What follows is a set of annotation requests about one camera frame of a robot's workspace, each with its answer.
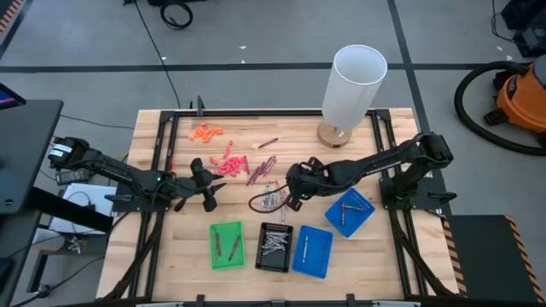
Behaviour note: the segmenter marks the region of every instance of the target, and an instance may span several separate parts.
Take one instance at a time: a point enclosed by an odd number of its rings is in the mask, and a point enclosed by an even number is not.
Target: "orange shop vacuum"
[[[499,91],[497,109],[484,116],[488,125],[510,123],[537,133],[542,148],[522,145],[497,136],[476,124],[462,105],[468,85],[479,75],[491,70],[498,72],[493,85]],[[455,92],[455,110],[462,123],[472,132],[502,148],[521,154],[546,156],[546,55],[531,64],[495,61],[470,72]]]

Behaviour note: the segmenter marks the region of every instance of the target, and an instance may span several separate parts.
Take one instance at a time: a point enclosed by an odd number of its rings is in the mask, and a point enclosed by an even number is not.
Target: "green tray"
[[[216,233],[218,233],[220,237],[221,256],[218,255]],[[230,261],[229,255],[233,250],[233,245],[235,244],[238,235],[240,235],[241,238],[237,243],[237,249]],[[242,236],[241,221],[211,224],[209,241],[211,242],[212,269],[234,269],[245,266],[245,244]]]

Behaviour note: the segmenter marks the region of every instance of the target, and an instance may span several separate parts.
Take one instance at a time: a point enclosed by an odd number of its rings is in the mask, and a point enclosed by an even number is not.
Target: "blue plastic bin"
[[[308,239],[304,261],[305,238]],[[333,241],[334,234],[329,231],[305,225],[301,226],[296,252],[293,255],[292,271],[318,278],[326,278]]]
[[[363,211],[345,208],[345,225],[341,224],[341,204],[363,208]],[[358,191],[349,188],[343,196],[334,202],[324,216],[346,238],[350,237],[368,219],[375,208]]]

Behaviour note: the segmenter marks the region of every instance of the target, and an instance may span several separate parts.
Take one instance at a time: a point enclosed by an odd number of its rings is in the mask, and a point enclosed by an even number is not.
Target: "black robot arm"
[[[345,192],[363,177],[408,163],[408,170],[392,179],[392,192],[405,198],[415,191],[417,183],[430,170],[445,168],[452,160],[453,155],[444,138],[434,133],[418,134],[395,148],[358,161],[342,160],[323,165],[311,157],[307,163],[292,165],[288,170],[290,195],[285,202],[298,211],[301,200]]]
[[[212,180],[222,178],[222,176],[213,175],[206,170],[200,159],[194,159],[190,165],[192,177],[175,177],[174,174],[166,171],[137,169],[108,157],[101,151],[91,148],[87,141],[75,137],[57,137],[48,159],[50,167],[57,170],[83,168],[124,184],[131,189],[132,196],[140,197],[142,201],[146,201],[150,205],[153,205],[156,199],[170,201],[181,198],[178,205],[175,206],[175,211],[182,209],[186,199],[195,194],[205,196],[203,202],[205,211],[214,210],[217,203],[213,195],[225,184],[209,188]]]

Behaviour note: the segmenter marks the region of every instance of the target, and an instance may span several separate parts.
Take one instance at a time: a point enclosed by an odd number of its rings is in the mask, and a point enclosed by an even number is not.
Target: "gray floor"
[[[497,1],[497,11],[507,0]],[[5,67],[79,67],[158,65],[134,5],[122,0],[34,0],[0,59]],[[523,61],[517,49],[491,34],[491,0],[395,0],[409,56],[421,63]],[[159,10],[140,7],[166,64],[241,64],[330,62],[337,49],[363,43],[402,63],[388,1],[385,0],[207,0],[191,3],[194,24],[174,32]],[[499,32],[509,34],[502,20]],[[546,218],[543,200],[546,166],[540,158],[496,148],[469,133],[453,109],[455,88],[468,71],[420,70],[416,82],[431,129],[445,135],[456,157],[444,171],[447,188],[459,197],[455,214],[510,214],[518,222],[539,281],[546,286]],[[200,95],[215,107],[320,107],[328,69],[171,72],[183,107]],[[491,77],[468,90],[467,105],[478,118],[491,107]],[[27,99],[62,99],[66,115],[105,124],[133,125],[138,109],[177,106],[162,72],[0,73],[0,82]],[[374,107],[413,107],[405,70],[391,70]],[[498,133],[516,140],[524,131],[504,127]],[[125,152],[128,130],[107,129],[61,119],[58,136],[79,136],[106,154]],[[36,184],[58,188],[40,175]],[[31,254],[28,264],[34,259]],[[51,261],[46,281],[55,283],[89,258]],[[59,288],[52,297],[29,304],[51,306],[94,298],[101,263]],[[14,302],[23,293],[29,268]]]

